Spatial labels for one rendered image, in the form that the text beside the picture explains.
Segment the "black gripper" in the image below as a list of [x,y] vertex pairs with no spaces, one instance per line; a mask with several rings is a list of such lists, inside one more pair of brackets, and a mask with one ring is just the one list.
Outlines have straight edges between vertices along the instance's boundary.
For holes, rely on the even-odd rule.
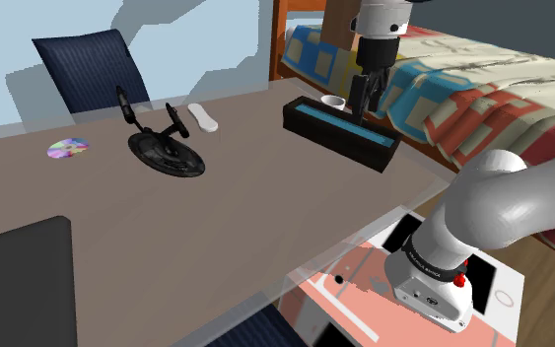
[[388,83],[387,68],[395,63],[399,44],[399,37],[389,39],[361,37],[359,39],[356,64],[362,68],[364,74],[371,74],[354,75],[352,78],[348,105],[352,110],[355,124],[362,124],[366,104],[367,111],[378,110]]

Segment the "bed with patchwork quilt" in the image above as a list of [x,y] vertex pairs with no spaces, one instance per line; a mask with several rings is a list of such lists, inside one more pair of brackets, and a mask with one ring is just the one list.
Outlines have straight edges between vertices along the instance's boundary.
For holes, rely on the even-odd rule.
[[[319,25],[286,26],[288,12],[318,14],[325,6],[273,0],[269,75],[345,98],[361,71],[357,36],[328,41]],[[410,27],[379,109],[367,118],[452,171],[488,149],[541,164],[555,158],[555,59]]]

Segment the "white cup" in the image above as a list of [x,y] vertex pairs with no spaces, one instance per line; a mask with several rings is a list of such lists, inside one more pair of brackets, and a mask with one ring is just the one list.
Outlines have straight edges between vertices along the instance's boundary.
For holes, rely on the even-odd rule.
[[346,101],[343,98],[334,95],[324,95],[320,100],[324,104],[339,110],[343,110],[346,106]]

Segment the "pink and white robot stand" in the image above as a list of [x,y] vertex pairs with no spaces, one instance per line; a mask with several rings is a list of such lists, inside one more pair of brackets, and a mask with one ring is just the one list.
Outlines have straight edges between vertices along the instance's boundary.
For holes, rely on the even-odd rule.
[[383,246],[407,213],[396,207],[361,230],[349,252],[286,293],[279,312],[310,347],[516,347],[524,277],[482,251],[469,264],[494,271],[490,285],[480,289],[485,309],[474,311],[460,333],[394,298],[383,272]]

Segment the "black box with blue inside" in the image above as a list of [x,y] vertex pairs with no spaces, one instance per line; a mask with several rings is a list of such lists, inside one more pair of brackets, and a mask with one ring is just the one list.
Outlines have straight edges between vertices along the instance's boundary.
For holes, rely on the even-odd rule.
[[300,96],[283,106],[283,128],[382,173],[403,135],[353,114]]

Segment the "white remote control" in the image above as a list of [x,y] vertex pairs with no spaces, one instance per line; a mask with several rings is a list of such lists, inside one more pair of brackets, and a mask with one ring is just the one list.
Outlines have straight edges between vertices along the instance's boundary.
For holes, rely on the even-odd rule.
[[218,122],[208,114],[201,104],[189,104],[187,109],[203,132],[211,133],[218,130]]

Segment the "brown desk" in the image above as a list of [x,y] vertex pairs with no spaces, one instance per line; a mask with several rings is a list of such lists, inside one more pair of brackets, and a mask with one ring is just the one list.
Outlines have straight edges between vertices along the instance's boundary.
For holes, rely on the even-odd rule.
[[[78,347],[171,347],[296,268],[348,245],[396,207],[414,208],[448,175],[400,145],[379,173],[282,125],[295,80],[205,103],[188,145],[205,173],[140,162],[120,114],[0,139],[0,233],[53,216],[71,222]],[[53,159],[67,138],[90,147]]]

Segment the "iridescent compact disc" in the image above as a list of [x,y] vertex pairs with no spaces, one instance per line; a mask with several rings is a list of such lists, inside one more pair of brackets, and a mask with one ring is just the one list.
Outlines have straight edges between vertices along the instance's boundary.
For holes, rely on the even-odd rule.
[[46,151],[53,159],[70,158],[90,147],[87,140],[82,138],[67,138],[52,144]]

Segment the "dark blue chair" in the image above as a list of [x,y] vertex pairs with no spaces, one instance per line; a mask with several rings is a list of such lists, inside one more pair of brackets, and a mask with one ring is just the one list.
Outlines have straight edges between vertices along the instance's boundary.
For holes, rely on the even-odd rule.
[[269,304],[205,347],[309,347],[276,307]]
[[33,40],[71,113],[118,106],[121,87],[132,104],[150,100],[140,71],[117,29]]

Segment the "black spaceship model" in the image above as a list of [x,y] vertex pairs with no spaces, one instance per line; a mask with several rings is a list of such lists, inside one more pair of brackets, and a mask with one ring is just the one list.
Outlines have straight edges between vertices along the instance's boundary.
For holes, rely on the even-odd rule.
[[142,163],[160,173],[177,177],[196,177],[205,172],[202,158],[190,147],[171,137],[179,133],[182,138],[188,138],[189,132],[169,103],[166,103],[166,110],[173,124],[156,132],[139,123],[126,92],[120,86],[116,86],[116,95],[124,120],[139,129],[138,133],[128,138],[127,143]]

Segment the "black laptop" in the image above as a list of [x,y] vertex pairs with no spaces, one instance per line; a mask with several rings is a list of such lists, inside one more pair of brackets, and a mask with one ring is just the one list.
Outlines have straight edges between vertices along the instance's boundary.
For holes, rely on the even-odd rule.
[[0,234],[0,347],[78,347],[67,218]]

